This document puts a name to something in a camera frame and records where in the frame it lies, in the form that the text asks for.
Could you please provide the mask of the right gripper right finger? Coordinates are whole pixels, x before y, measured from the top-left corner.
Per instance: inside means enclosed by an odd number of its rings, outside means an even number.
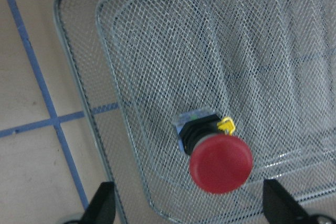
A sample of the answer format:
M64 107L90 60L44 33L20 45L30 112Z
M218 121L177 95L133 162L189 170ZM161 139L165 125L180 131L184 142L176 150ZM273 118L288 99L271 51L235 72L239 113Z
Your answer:
M335 223L335 218L307 212L275 179L265 179L262 187L263 214L268 223Z

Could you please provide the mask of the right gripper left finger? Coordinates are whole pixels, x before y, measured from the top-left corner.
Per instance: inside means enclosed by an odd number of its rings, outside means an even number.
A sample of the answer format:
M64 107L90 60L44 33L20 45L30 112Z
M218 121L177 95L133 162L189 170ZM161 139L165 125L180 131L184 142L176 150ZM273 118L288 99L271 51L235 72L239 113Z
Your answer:
M113 224L115 221L115 189L114 182L100 184L83 215L62 223Z

